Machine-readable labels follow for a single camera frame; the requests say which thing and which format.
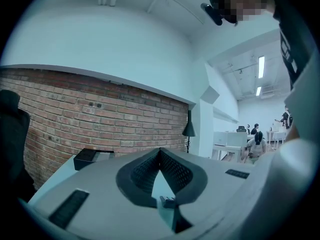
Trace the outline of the person's black shirt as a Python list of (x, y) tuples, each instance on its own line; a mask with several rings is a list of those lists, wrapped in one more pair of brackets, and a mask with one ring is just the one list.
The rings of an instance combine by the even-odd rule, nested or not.
[(280, 52), (292, 89), (309, 62), (316, 43), (302, 16), (290, 0), (274, 0), (274, 3), (273, 18), (279, 23)]

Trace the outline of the black office chair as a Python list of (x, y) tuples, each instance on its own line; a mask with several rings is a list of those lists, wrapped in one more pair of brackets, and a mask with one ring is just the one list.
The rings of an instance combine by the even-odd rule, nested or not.
[(12, 192), (25, 202), (35, 194), (34, 180), (24, 164), (30, 115), (19, 108), (20, 96), (0, 90), (0, 172)]

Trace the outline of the long ceiling light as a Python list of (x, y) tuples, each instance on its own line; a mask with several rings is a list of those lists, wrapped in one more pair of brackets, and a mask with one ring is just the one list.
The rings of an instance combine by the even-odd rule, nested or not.
[(258, 78), (261, 79), (264, 76), (264, 69), (265, 69), (265, 57), (260, 56), (258, 58)]

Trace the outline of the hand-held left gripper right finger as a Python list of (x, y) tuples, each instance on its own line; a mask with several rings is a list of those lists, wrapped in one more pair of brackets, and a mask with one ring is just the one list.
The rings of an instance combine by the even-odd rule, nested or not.
[(161, 173), (175, 196), (173, 234), (160, 240), (221, 239), (228, 201), (253, 167), (166, 148), (160, 157)]

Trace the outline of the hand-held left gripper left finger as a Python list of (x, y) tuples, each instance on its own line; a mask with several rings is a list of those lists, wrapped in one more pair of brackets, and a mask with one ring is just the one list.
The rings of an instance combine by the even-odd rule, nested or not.
[(174, 236), (156, 207), (132, 203), (116, 176), (147, 151), (88, 165), (47, 191), (31, 217), (55, 240), (163, 240)]

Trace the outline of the small white table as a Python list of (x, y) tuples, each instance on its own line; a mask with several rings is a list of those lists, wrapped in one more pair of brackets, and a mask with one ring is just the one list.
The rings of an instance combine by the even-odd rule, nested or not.
[(277, 150), (279, 143), (284, 143), (286, 132), (285, 131), (267, 131), (267, 143), (272, 150)]

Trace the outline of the black desk lamp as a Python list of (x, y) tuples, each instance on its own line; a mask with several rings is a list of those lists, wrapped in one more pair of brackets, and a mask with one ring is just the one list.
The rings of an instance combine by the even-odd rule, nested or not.
[(192, 123), (192, 111), (190, 109), (188, 110), (187, 124), (184, 127), (182, 135), (187, 137), (187, 142), (186, 142), (185, 145), (186, 145), (186, 152), (189, 153), (190, 145), (191, 145), (190, 138), (196, 136), (196, 132), (195, 132), (195, 129), (194, 129), (194, 126), (193, 126), (193, 123)]

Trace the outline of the white desk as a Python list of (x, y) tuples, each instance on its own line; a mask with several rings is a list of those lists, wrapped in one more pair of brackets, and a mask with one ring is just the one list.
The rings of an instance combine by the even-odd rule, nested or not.
[(247, 145), (248, 134), (246, 132), (215, 131), (213, 133), (213, 151), (217, 153), (217, 159), (221, 161), (225, 153), (234, 154), (233, 160), (241, 161), (242, 150)]

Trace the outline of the black box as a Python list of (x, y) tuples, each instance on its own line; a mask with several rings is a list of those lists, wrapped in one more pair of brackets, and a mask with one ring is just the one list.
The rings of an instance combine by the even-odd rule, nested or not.
[(90, 164), (106, 161), (114, 157), (114, 151), (84, 148), (73, 158), (74, 169), (80, 171)]

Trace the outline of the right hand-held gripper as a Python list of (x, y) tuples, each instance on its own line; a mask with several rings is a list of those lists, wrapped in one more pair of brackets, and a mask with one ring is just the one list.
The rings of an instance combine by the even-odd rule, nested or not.
[(313, 55), (288, 96), (298, 137), (246, 179), (240, 204), (220, 222), (219, 240), (318, 240), (320, 188), (320, 57)]

